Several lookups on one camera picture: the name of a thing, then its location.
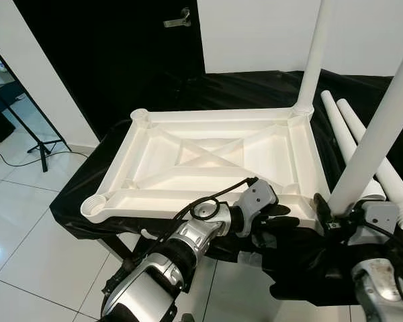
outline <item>white pillar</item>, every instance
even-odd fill
[[[328,200],[333,215],[350,211],[402,128],[403,61]]]
[[[331,93],[329,91],[323,91],[321,93],[321,99],[324,103],[331,127],[333,128],[337,144],[341,149],[343,160],[345,160],[345,163],[348,164],[349,160],[354,154],[355,149],[357,149],[357,144],[355,144],[354,138],[352,137],[345,121],[343,121],[342,115],[339,112]],[[369,184],[365,187],[359,199],[375,199],[385,201],[386,196],[379,182],[371,178]]]
[[[346,99],[339,99],[337,101],[337,106],[355,139],[357,142],[360,142],[365,133],[364,125],[354,113]],[[400,213],[398,216],[398,224],[400,228],[403,229],[403,180],[387,158],[382,160],[381,165],[376,171],[376,176],[385,189],[389,200],[397,204],[399,207]]]
[[[298,93],[297,103],[293,106],[295,114],[309,115],[314,111],[312,102],[321,72],[322,57],[327,43],[333,5],[334,0],[321,0],[302,85]]]

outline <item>black cloth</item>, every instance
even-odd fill
[[[138,107],[149,111],[290,107],[296,102],[302,75],[302,72],[245,72],[204,75],[186,81],[160,75],[145,88],[138,100]],[[311,126],[330,190],[337,183],[345,164],[320,92],[328,89],[335,99],[346,98],[367,126],[390,81],[391,77],[342,76],[322,71]],[[110,129],[50,205],[56,221],[79,239],[98,239],[125,231],[138,233],[142,228],[159,233],[168,227],[168,219],[124,217],[112,217],[94,224],[80,213],[81,203],[95,193],[105,176],[130,122],[123,120]],[[388,158],[403,178],[403,131]],[[222,244],[223,247],[218,249],[224,250],[224,247],[234,247],[234,243],[226,238],[218,238],[215,244]]]

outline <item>white wall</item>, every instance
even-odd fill
[[[303,70],[320,0],[199,0],[206,72]],[[337,0],[323,68],[393,75],[403,0]]]
[[[12,0],[0,0],[0,54],[68,144],[99,143]]]

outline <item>black tripod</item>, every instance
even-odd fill
[[[59,136],[59,140],[53,140],[53,141],[47,141],[47,142],[43,142],[41,141],[36,134],[34,134],[34,132],[22,121],[22,119],[18,116],[17,113],[15,113],[15,111],[10,107],[10,105],[5,101],[5,99],[0,95],[0,101],[8,108],[8,110],[11,112],[11,114],[21,123],[21,125],[23,126],[23,128],[31,135],[31,137],[36,141],[37,145],[34,146],[33,148],[29,149],[27,151],[27,153],[32,152],[33,150],[39,148],[40,151],[40,159],[42,161],[42,170],[43,172],[47,172],[48,171],[48,165],[46,163],[46,155],[47,154],[51,154],[51,151],[45,146],[46,144],[53,144],[53,143],[59,143],[59,142],[63,142],[66,146],[66,142],[65,140],[62,138],[62,136],[55,130],[55,127],[49,122],[49,120],[45,117],[45,115],[41,112],[41,110],[39,108],[37,108],[37,110],[42,114],[42,116],[44,117],[44,119],[48,122],[48,124],[51,126],[51,128],[57,133],[57,135]]]

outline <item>door handle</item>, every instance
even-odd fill
[[[163,21],[163,25],[165,28],[179,27],[180,25],[189,27],[191,25],[191,20],[189,19],[189,8],[186,7],[181,10],[181,18]]]

